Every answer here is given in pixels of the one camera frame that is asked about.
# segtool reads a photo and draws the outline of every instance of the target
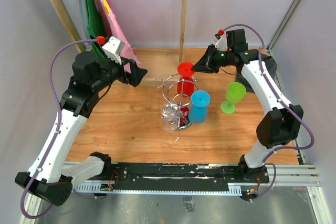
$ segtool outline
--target wooden table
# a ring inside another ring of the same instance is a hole
[[[196,63],[204,52],[204,48],[185,48],[185,60]],[[225,70],[235,73],[234,67]],[[79,132],[67,160],[82,161],[97,151],[108,153],[114,162],[238,163],[257,141],[256,127],[264,117],[259,100],[255,94],[247,93],[233,114],[225,114],[220,104],[235,76],[220,72],[196,73],[194,77],[198,88],[211,96],[203,124],[167,133],[160,114],[165,103],[161,89],[113,85]],[[294,150],[279,151],[269,161],[298,163]]]

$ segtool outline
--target blue cup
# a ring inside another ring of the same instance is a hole
[[[204,90],[197,90],[191,96],[192,106],[189,111],[189,120],[192,123],[203,123],[207,116],[207,106],[210,103],[210,95]]]

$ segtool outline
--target red cap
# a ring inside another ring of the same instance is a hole
[[[191,68],[194,66],[191,62],[183,62],[177,67],[177,71],[182,76],[192,76],[195,71],[191,70]]]
[[[219,34],[220,36],[223,36],[224,31],[223,31],[223,30],[219,30],[219,31],[218,31],[218,34]]]
[[[97,36],[97,43],[100,45],[105,44],[105,38],[103,36]]]

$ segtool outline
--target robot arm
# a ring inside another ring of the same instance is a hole
[[[303,109],[300,105],[292,105],[281,93],[273,79],[269,75],[265,63],[262,62],[264,72],[260,70],[258,62],[258,50],[248,49],[245,31],[243,29],[231,30],[226,34],[228,50],[224,50],[225,38],[216,35],[219,39],[216,45],[208,46],[205,55],[193,66],[196,72],[218,73],[220,67],[235,66],[251,85],[258,97],[265,117],[257,127],[258,141],[252,149],[241,157],[240,168],[242,173],[248,174],[264,166],[264,159],[277,147],[286,145],[296,139],[300,123],[296,120],[275,97],[270,85],[280,95],[282,101],[289,106],[300,118],[303,117]],[[266,82],[264,74],[270,80]]]
[[[62,122],[55,142],[48,150],[56,132],[58,117],[35,162],[28,172],[17,174],[15,183],[26,188],[32,175],[38,170],[29,192],[55,206],[60,206],[68,199],[72,189],[80,183],[93,176],[110,174],[111,158],[107,154],[97,152],[77,165],[66,169],[62,167],[79,130],[102,98],[99,97],[99,92],[108,87],[106,94],[116,80],[136,87],[147,73],[146,69],[138,68],[134,60],[119,56],[122,47],[122,41],[111,37],[103,46],[108,56],[104,60],[98,59],[94,52],[82,52],[76,56],[72,64],[73,76],[60,101]],[[130,73],[124,71],[124,65],[128,63]],[[47,152],[44,165],[39,167]]]

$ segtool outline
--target hanging cloth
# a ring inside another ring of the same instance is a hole
[[[86,0],[87,14],[88,14],[88,32],[91,38],[97,38],[98,36],[107,37],[103,20],[96,8],[95,0]],[[95,52],[98,57],[105,60],[101,45],[96,42],[92,44],[92,51]]]
[[[120,56],[128,59],[133,59],[136,61],[136,64],[138,67],[141,67],[141,63],[138,59],[138,57],[134,54],[133,49],[131,45],[126,40],[126,37],[124,33],[122,32],[117,19],[112,11],[111,4],[109,3],[109,0],[94,0],[96,3],[96,6],[99,9],[99,12],[102,16],[102,19],[105,20],[104,24],[107,25],[107,28],[110,28],[113,36],[118,38],[119,40],[123,41],[125,43]],[[127,72],[131,72],[129,64],[124,66],[124,69]]]

